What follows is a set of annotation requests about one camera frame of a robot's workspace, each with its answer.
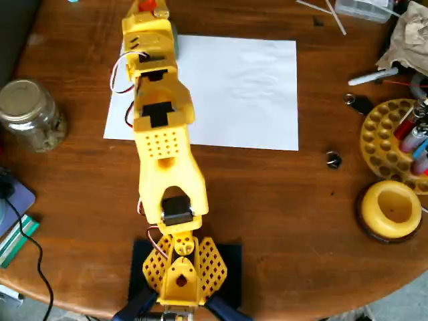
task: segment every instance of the plastic box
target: plastic box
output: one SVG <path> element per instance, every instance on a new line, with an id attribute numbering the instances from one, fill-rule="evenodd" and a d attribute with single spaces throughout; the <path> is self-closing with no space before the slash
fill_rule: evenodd
<path id="1" fill-rule="evenodd" d="M 372 0 L 373 3 L 378 4 L 382 1 Z M 370 3 L 356 0 L 336 0 L 334 10 L 343 15 L 351 15 L 353 17 L 385 23 L 391 16 L 390 13 L 371 5 Z M 387 9 L 393 10 L 393 0 L 385 0 L 388 3 Z"/>

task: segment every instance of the green book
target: green book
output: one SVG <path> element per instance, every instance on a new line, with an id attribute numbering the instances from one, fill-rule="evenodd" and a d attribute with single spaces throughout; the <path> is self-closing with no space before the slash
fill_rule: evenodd
<path id="1" fill-rule="evenodd" d="M 27 215 L 23 215 L 21 220 L 22 230 L 28 236 L 31 236 L 39 227 L 39 223 Z M 26 241 L 27 238 L 20 233 L 19 222 L 17 222 L 7 234 L 7 237 L 0 243 L 0 268 L 7 268 Z"/>

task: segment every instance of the glass jar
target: glass jar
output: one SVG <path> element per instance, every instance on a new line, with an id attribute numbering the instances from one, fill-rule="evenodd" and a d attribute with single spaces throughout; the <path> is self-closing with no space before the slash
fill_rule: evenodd
<path id="1" fill-rule="evenodd" d="M 0 91 L 0 122 L 33 152 L 54 149 L 67 132 L 66 119 L 54 99 L 33 80 L 15 80 Z"/>

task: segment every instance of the wooden table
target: wooden table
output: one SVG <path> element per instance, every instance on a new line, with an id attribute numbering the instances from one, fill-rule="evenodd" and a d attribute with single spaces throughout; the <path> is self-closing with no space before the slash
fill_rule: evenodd
<path id="1" fill-rule="evenodd" d="M 299 152 L 192 148 L 209 196 L 201 232 L 217 243 L 243 244 L 243 311 L 256 320 L 314 320 L 379 299 L 424 272 L 426 225 L 406 243 L 383 245 L 354 220 L 358 192 L 377 178 L 358 150 L 364 118 L 342 96 L 352 89 L 376 104 L 410 96 L 400 86 L 346 84 L 374 69 L 386 26 L 342 17 L 343 36 L 329 15 L 292 1 L 169 2 L 181 33 L 297 40 Z M 16 76 L 48 88 L 70 133 L 46 154 L 8 139 L 1 158 L 36 192 L 30 214 L 41 221 L 35 238 L 55 305 L 105 318 L 126 303 L 132 244 L 147 226 L 135 211 L 134 143 L 102 138 L 120 20 L 130 4 L 43 1 Z M 315 27 L 314 17 L 324 27 Z M 331 148 L 343 157 L 337 171 L 326 166 Z M 0 271 L 0 282 L 46 302 L 36 260 L 37 249 L 26 245 Z"/>

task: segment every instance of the yellow cup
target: yellow cup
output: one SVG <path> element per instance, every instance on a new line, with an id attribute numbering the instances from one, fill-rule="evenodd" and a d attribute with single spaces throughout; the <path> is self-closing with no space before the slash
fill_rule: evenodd
<path id="1" fill-rule="evenodd" d="M 378 236 L 400 239 L 418 228 L 422 206 L 408 186 L 396 181 L 382 181 L 367 190 L 360 214 L 366 226 Z"/>

